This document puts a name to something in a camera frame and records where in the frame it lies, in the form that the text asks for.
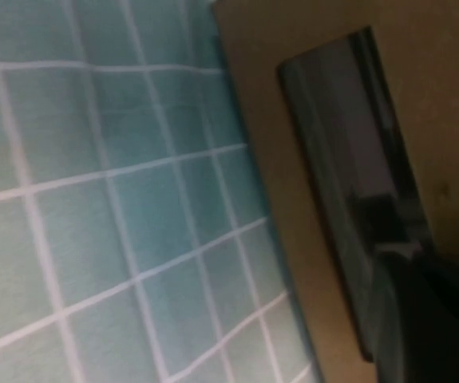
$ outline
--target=bathroom wall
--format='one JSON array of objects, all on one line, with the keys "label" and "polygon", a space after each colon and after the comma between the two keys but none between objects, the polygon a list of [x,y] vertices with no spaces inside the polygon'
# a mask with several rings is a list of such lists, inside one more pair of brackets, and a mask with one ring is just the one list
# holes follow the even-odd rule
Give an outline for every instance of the bathroom wall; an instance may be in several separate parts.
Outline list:
[{"label": "bathroom wall", "polygon": [[308,383],[200,0],[0,0],[0,382]]}]

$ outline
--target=white grout line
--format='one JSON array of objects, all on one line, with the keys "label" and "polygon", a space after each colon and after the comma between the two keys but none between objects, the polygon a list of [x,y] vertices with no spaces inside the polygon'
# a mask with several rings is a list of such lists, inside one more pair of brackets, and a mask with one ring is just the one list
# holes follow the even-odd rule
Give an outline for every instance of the white grout line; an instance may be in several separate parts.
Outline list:
[{"label": "white grout line", "polygon": [[64,307],[64,302],[62,301],[57,275],[53,269],[53,260],[50,254],[49,244],[46,239],[38,203],[33,194],[26,192],[26,189],[31,184],[29,165],[27,164],[22,138],[20,137],[18,125],[11,108],[9,92],[1,72],[0,109],[2,112],[3,128],[5,129],[10,141],[12,160],[17,173],[18,182],[24,191],[24,204],[30,224],[30,230],[34,237],[34,246],[36,247],[38,261],[45,279],[53,312],[57,315],[57,324],[64,344],[68,366],[71,370],[75,383],[83,383],[85,379],[82,366],[77,355],[77,347],[73,339],[73,333],[69,328],[69,323],[65,320],[64,315],[61,313]]},{"label": "white grout line", "polygon": [[[186,36],[186,40],[187,40],[187,48],[188,48],[188,59],[190,61],[191,64],[195,64],[196,63],[196,55],[195,55],[195,51],[194,51],[194,45],[193,45],[193,41],[192,41],[192,27],[190,25],[190,17],[189,17],[189,14],[188,14],[188,5],[186,3],[185,0],[179,0],[177,2],[177,6],[178,6],[178,10],[180,12],[180,15],[181,15],[181,23],[183,24],[183,30],[184,30],[184,33],[185,33],[185,36]],[[204,100],[202,97],[197,97],[197,102],[200,104],[200,111],[201,111],[201,123],[203,124],[203,133],[205,135],[205,138],[208,142],[208,145],[209,145],[209,140],[208,140],[208,137],[206,135],[206,124],[207,124],[207,121],[203,118],[203,111],[204,111]],[[211,149],[210,150],[210,156],[214,156],[217,152],[216,152],[216,149],[213,148],[213,145],[209,145],[209,148]],[[201,278],[202,278],[202,281],[203,281],[203,288],[204,288],[204,295],[206,297],[206,301],[208,303],[208,309],[209,309],[209,312],[210,312],[210,316],[212,317],[212,324],[215,328],[215,332],[216,332],[216,338],[217,338],[217,341],[220,342],[221,339],[222,339],[222,336],[223,336],[223,332],[222,332],[222,325],[220,323],[220,318],[216,312],[216,305],[215,305],[215,299],[213,298],[213,291],[212,291],[212,286],[210,284],[210,281],[209,281],[209,277],[208,277],[208,271],[206,269],[206,265],[204,263],[204,259],[202,257],[202,253],[200,253],[199,257],[198,257],[198,267],[199,267],[199,271],[200,271],[200,274],[201,274]],[[221,360],[222,360],[222,363],[223,363],[223,366],[224,366],[224,372],[226,374],[226,378],[228,380],[228,383],[235,383],[235,377],[234,377],[234,373],[232,372],[232,367],[231,367],[231,363],[229,361],[229,357],[228,357],[228,353],[227,353],[227,350],[225,348],[224,345],[222,345],[220,347],[220,357],[221,357]]]},{"label": "white grout line", "polygon": [[[233,150],[240,150],[243,148],[246,148],[247,145],[245,144],[237,144],[237,145],[230,145],[224,148],[218,148],[215,150],[215,153],[222,153],[222,152],[230,152]],[[183,160],[190,160],[193,158],[200,158],[200,157],[208,157],[213,154],[214,151],[212,150],[206,150],[202,152],[195,152],[195,153],[190,153],[182,156],[178,156],[177,159],[179,161]],[[145,169],[149,168],[154,168],[158,166],[163,166],[166,164],[171,164],[172,159],[170,157],[161,159],[161,160],[154,160],[150,162],[146,162],[143,164],[137,164],[137,165],[131,165],[127,166],[125,168],[118,168],[118,169],[110,169],[107,171],[103,172],[92,172],[92,173],[86,173],[86,174],[81,174],[79,176],[72,176],[68,178],[62,178],[59,180],[54,180],[54,181],[49,181],[49,182],[44,182],[40,184],[33,184],[29,185],[27,188],[14,188],[14,189],[9,189],[5,191],[0,191],[0,202],[8,200],[8,199],[13,199],[16,197],[21,197],[24,196],[27,193],[35,194],[39,192],[44,192],[47,190],[52,190],[55,188],[62,188],[64,186],[69,186],[69,185],[74,185],[74,184],[80,184],[83,182],[89,182],[92,180],[102,180],[105,177],[115,177],[115,176],[120,176],[123,174],[130,174],[134,172],[140,172]]]},{"label": "white grout line", "polygon": [[[231,233],[228,233],[227,235],[223,235],[222,237],[219,237],[218,239],[215,239],[213,241],[211,241],[210,243],[206,243],[205,245],[203,245],[202,247],[199,247],[199,249],[197,249],[197,251],[206,251],[207,249],[210,249],[220,243],[222,243],[223,241],[226,241],[230,238],[233,238],[235,236],[237,236],[238,234],[241,234],[242,232],[245,232],[245,231],[248,231],[248,230],[251,230],[253,229],[254,227],[258,227],[259,225],[262,225],[264,224],[265,222],[267,222],[267,219],[266,218],[262,218],[262,219],[258,219],[256,220],[255,222],[253,223],[250,223],[248,224],[247,226],[245,227],[241,227],[240,229],[238,229],[237,231],[233,231]],[[128,281],[125,281],[125,282],[122,282],[108,290],[105,290],[105,291],[102,291],[101,293],[99,294],[96,294],[92,297],[89,297],[83,301],[80,301],[78,303],[75,303],[73,304],[72,306],[69,306],[69,307],[66,307],[61,313],[54,313],[54,314],[51,314],[47,317],[44,317],[42,319],[39,319],[38,321],[36,322],[33,322],[19,330],[16,330],[14,331],[13,333],[10,333],[10,334],[7,334],[3,337],[0,338],[0,349],[22,339],[22,338],[25,338],[33,333],[35,333],[36,331],[39,331],[41,329],[43,329],[44,327],[47,327],[51,324],[53,324],[54,322],[56,322],[58,319],[59,319],[59,316],[62,315],[64,317],[68,317],[72,314],[75,314],[76,312],[78,311],[81,311],[81,310],[84,310],[90,306],[93,306],[99,302],[102,302],[108,298],[111,298],[112,296],[116,295],[116,294],[119,294],[120,292],[122,291],[125,291],[129,288],[131,288],[132,286],[135,286],[136,284],[140,284],[143,280],[147,279],[147,278],[151,278],[153,275],[157,275],[161,272],[164,272],[180,263],[183,263],[183,262],[187,262],[189,259],[193,259],[196,255],[196,252],[195,251],[191,251],[190,253],[187,253],[185,255],[182,255],[180,257],[178,257],[177,259],[173,259],[172,261],[169,261],[167,263],[164,263],[163,265],[160,265],[158,267],[155,267],[151,270],[148,270],[148,271],[144,271],[142,273],[140,273],[136,278],[132,278]]]},{"label": "white grout line", "polygon": [[[121,8],[121,11],[124,15],[126,26],[129,32],[129,37],[133,44],[133,48],[137,56],[137,60],[143,67],[147,67],[144,49],[142,47],[143,42],[140,40],[139,31],[137,29],[137,24],[135,23],[135,20],[133,19],[132,10],[131,10],[129,1],[119,0],[119,7]],[[158,94],[156,90],[156,87],[153,83],[153,80],[152,80],[152,77],[149,71],[147,70],[143,71],[142,76],[144,78],[145,83],[148,86],[149,97],[151,99],[152,107],[155,111],[156,118],[160,125],[160,131],[161,131],[162,137],[164,138],[165,147],[167,148],[167,153],[169,154],[170,157],[172,157],[172,170],[174,172],[174,176],[178,184],[181,204],[183,208],[185,208],[185,206],[187,206],[185,205],[185,199],[187,198],[186,188],[185,188],[183,179],[180,174],[180,167],[178,164],[178,159],[176,158],[176,152],[174,150],[174,145],[172,144],[172,136],[169,130],[167,118],[165,116],[164,110],[162,109],[160,105],[160,95]],[[158,353],[158,355],[160,356],[159,358],[157,358],[157,363],[156,363],[158,375],[159,375],[160,381],[165,382],[167,381],[169,374],[168,374],[167,367],[166,367],[162,353]]]},{"label": "white grout line", "polygon": [[130,279],[129,281],[119,283],[118,285],[115,285],[114,287],[111,287],[108,290],[102,291],[99,294],[93,295],[92,297],[89,297],[87,299],[84,299],[83,301],[80,301],[69,307],[66,307],[64,309],[64,315],[69,316],[71,314],[77,313],[78,311],[81,311],[83,309],[96,305],[99,302],[102,302],[108,298],[113,297],[116,294],[122,293],[123,291],[131,288],[132,285],[133,285],[132,279]]},{"label": "white grout line", "polygon": [[36,331],[44,329],[47,326],[50,326],[52,323],[57,321],[57,315],[52,314],[48,317],[38,320],[37,322],[31,323],[28,326],[22,327],[20,330],[14,331],[13,333],[7,334],[0,338],[0,349],[23,339]]},{"label": "white grout line", "polygon": [[309,363],[308,365],[305,366],[305,368],[300,371],[300,373],[296,376],[295,379],[291,381],[291,383],[299,383],[304,377],[307,376],[307,374],[311,371],[312,369],[312,363]]},{"label": "white grout line", "polygon": [[[206,269],[206,265],[204,264],[204,260],[202,257],[203,250],[200,249],[200,241],[197,235],[196,223],[194,220],[194,215],[192,214],[192,205],[190,204],[190,201],[188,198],[187,188],[184,182],[182,171],[179,166],[176,166],[176,167],[177,167],[176,179],[177,179],[177,183],[180,189],[181,205],[182,205],[182,208],[184,210],[184,214],[187,220],[188,231],[190,233],[190,237],[192,241],[192,247],[195,249],[196,265],[197,265],[197,270],[199,271],[201,285],[203,287],[204,299],[206,300],[206,304],[208,307],[208,312],[210,314],[212,326],[215,331],[216,340],[217,342],[220,342],[223,336],[222,326],[220,324],[219,316],[216,312],[215,299],[213,298],[212,288],[209,283],[208,270]],[[221,356],[223,359],[225,358],[224,355],[225,355],[225,352],[221,350]],[[229,383],[234,383],[234,378],[232,377],[231,373],[228,375],[228,380],[229,380]]]},{"label": "white grout line", "polygon": [[[74,12],[71,0],[63,0],[65,5],[66,13],[68,14],[70,25],[73,31],[73,38],[76,43],[77,51],[83,61],[87,61],[84,47],[81,42],[81,32],[77,26],[77,19]],[[109,168],[109,160],[103,144],[103,137],[101,135],[101,122],[99,119],[99,111],[97,110],[96,104],[96,93],[93,86],[93,80],[91,73],[86,71],[84,75],[85,79],[85,91],[88,101],[89,120],[91,129],[93,131],[94,141],[97,148],[98,156],[100,158],[103,169]],[[133,252],[132,244],[129,238],[128,228],[126,227],[125,218],[121,208],[121,202],[118,198],[117,191],[113,182],[113,179],[109,176],[105,177],[107,193],[109,196],[109,203],[113,210],[114,221],[117,227],[118,234],[121,239],[121,246],[125,255],[125,260],[129,269],[130,276],[133,280],[137,280],[139,275],[139,267],[137,264],[136,256]],[[148,297],[144,290],[142,283],[135,283],[135,293],[137,297],[137,304],[141,315],[142,322],[148,333],[149,346],[152,351],[152,358],[156,366],[157,374],[160,382],[163,382],[168,376],[164,357],[161,352],[160,343],[158,342],[158,336],[153,323],[151,309],[148,303]]]},{"label": "white grout line", "polygon": [[[131,39],[133,40],[133,45],[134,45],[134,48],[135,48],[135,51],[136,51],[136,54],[137,54],[138,61],[143,66],[146,66],[146,58],[145,58],[145,53],[144,53],[144,49],[143,49],[143,42],[140,40],[140,36],[139,36],[138,30],[137,30],[137,25],[135,24],[135,20],[133,19],[129,2],[128,2],[128,0],[120,0],[119,3],[121,5],[121,8],[122,8],[124,14],[125,14],[125,19],[126,19],[126,22],[127,22],[127,26],[129,28],[129,34],[131,36]],[[185,69],[185,68],[187,68],[187,67],[185,67],[183,65],[164,65],[164,67],[163,67],[163,69]],[[223,71],[220,71],[218,69],[216,69],[216,70],[196,69],[196,70],[193,70],[192,72],[209,74],[209,73],[222,73]],[[182,160],[185,159],[185,156],[183,156],[183,158],[176,157],[176,152],[175,152],[174,145],[173,145],[173,142],[172,142],[172,135],[170,133],[170,128],[168,126],[167,117],[165,116],[164,110],[163,110],[162,106],[160,105],[160,95],[158,94],[158,92],[156,90],[156,87],[155,87],[155,85],[153,83],[153,80],[152,80],[152,77],[150,76],[150,74],[146,71],[146,72],[143,72],[143,75],[144,75],[145,81],[148,84],[148,89],[149,89],[150,97],[151,97],[151,100],[152,100],[152,104],[153,104],[154,109],[156,111],[156,117],[157,117],[157,120],[159,121],[160,128],[161,128],[162,135],[164,137],[164,140],[165,140],[165,143],[166,143],[166,146],[167,146],[168,153],[173,158],[173,160],[172,160],[172,169],[174,171],[174,176],[176,178],[176,182],[177,182],[177,185],[178,185],[178,188],[179,188],[179,192],[180,192],[181,206],[184,209],[184,214],[185,214],[185,217],[186,217],[186,220],[187,220],[188,230],[189,230],[190,236],[191,236],[192,246],[193,246],[194,249],[197,249],[199,247],[199,239],[198,239],[197,234],[196,234],[196,225],[195,225],[195,222],[194,222],[194,219],[193,219],[192,209],[191,209],[191,206],[190,206],[190,203],[189,203],[189,200],[188,200],[188,193],[187,193],[187,188],[186,188],[186,184],[185,184],[185,181],[184,181],[184,177],[183,177],[181,168],[180,168],[180,166],[178,164],[178,160],[179,159],[182,159]],[[188,158],[196,158],[196,157],[198,157],[198,156],[189,155]],[[219,321],[219,319],[218,319],[218,317],[216,315],[215,303],[213,301],[212,292],[211,292],[210,286],[208,284],[207,272],[205,270],[202,258],[200,256],[199,249],[197,249],[197,250],[198,251],[197,251],[197,256],[196,256],[196,263],[197,263],[197,266],[198,266],[198,269],[199,269],[199,272],[200,272],[200,277],[201,277],[201,282],[202,282],[202,285],[203,285],[204,295],[205,295],[205,298],[206,298],[206,301],[207,301],[207,304],[208,304],[208,310],[210,312],[210,316],[211,316],[211,319],[212,319],[212,324],[213,324],[215,332],[216,332],[216,337],[217,337],[217,339],[220,339],[220,337],[221,337],[220,321]]]},{"label": "white grout line", "polygon": [[246,317],[243,321],[241,321],[238,325],[235,326],[234,329],[229,331],[226,335],[224,335],[220,341],[214,345],[211,349],[203,353],[200,357],[198,357],[189,367],[184,369],[183,371],[180,371],[179,373],[175,373],[172,375],[168,383],[175,383],[180,379],[183,379],[184,377],[188,376],[190,373],[196,370],[197,367],[202,365],[207,359],[215,355],[218,351],[223,349],[225,345],[234,338],[237,334],[239,334],[245,327],[250,325],[254,320],[258,319],[259,317],[263,316],[267,311],[269,311],[272,307],[276,306],[277,304],[281,303],[282,300],[284,300],[288,296],[288,293],[285,291],[281,293],[277,298],[275,298],[273,301],[268,303],[267,305],[263,306],[261,309],[255,311],[248,317]]},{"label": "white grout line", "polygon": [[[202,115],[203,121],[205,122],[204,125],[205,125],[205,128],[206,128],[206,137],[208,139],[208,146],[210,148],[214,148],[215,147],[215,141],[214,141],[214,138],[213,138],[213,135],[212,135],[212,131],[211,131],[211,124],[210,124],[208,115],[206,113],[206,110],[204,109],[204,105],[205,105],[204,97],[203,97],[202,91],[201,91],[199,86],[197,87],[197,93],[198,93],[198,97],[200,99],[201,115]],[[220,164],[219,157],[217,156],[217,154],[218,153],[216,153],[216,152],[212,153],[212,163],[213,163],[214,168],[215,168],[216,177],[217,177],[217,179],[219,181],[219,185],[220,185],[220,189],[221,189],[221,193],[222,193],[222,198],[224,200],[224,206],[226,208],[226,212],[228,214],[229,221],[231,223],[231,228],[232,228],[232,230],[235,230],[238,227],[238,222],[237,222],[237,218],[236,218],[236,215],[235,215],[234,207],[232,206],[231,197],[229,195],[229,189],[228,189],[228,186],[226,185],[226,182],[225,182],[225,179],[224,179],[224,172],[222,170],[222,166]],[[248,283],[248,285],[250,287],[250,290],[251,290],[251,296],[252,296],[252,300],[254,302],[254,307],[257,310],[261,306],[260,302],[259,302],[259,296],[258,296],[258,293],[257,293],[257,288],[255,286],[254,277],[252,276],[251,268],[250,268],[250,265],[248,263],[248,256],[247,256],[247,254],[245,252],[243,243],[242,243],[241,238],[239,237],[239,235],[236,237],[236,245],[238,247],[239,256],[240,256],[240,259],[241,259],[241,262],[242,262],[242,265],[243,265],[243,272],[245,274],[245,278],[246,278],[247,283]],[[268,355],[270,357],[272,369],[274,371],[275,383],[283,383],[283,379],[282,379],[282,376],[281,376],[281,373],[280,373],[280,370],[279,370],[279,363],[277,362],[277,357],[275,355],[275,351],[274,351],[273,345],[271,343],[270,331],[268,330],[267,323],[265,322],[263,316],[259,317],[259,323],[261,325],[261,330],[263,331],[263,336],[264,336],[265,342],[267,344],[267,352],[268,352]]]},{"label": "white grout line", "polygon": [[87,69],[94,72],[155,72],[160,70],[183,70],[192,73],[221,74],[224,69],[218,68],[196,68],[190,65],[91,65],[84,61],[28,61],[28,62],[0,62],[0,71],[3,70],[24,70],[24,69]]}]

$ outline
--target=wooden frame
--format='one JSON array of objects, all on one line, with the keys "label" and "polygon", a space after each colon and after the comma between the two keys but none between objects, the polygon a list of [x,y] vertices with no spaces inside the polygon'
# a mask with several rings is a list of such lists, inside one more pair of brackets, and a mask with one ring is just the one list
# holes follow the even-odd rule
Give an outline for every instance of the wooden frame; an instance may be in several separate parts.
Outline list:
[{"label": "wooden frame", "polygon": [[439,251],[459,262],[459,2],[219,0],[215,13],[243,116],[322,373],[374,382],[319,223],[277,68],[372,26]]}]

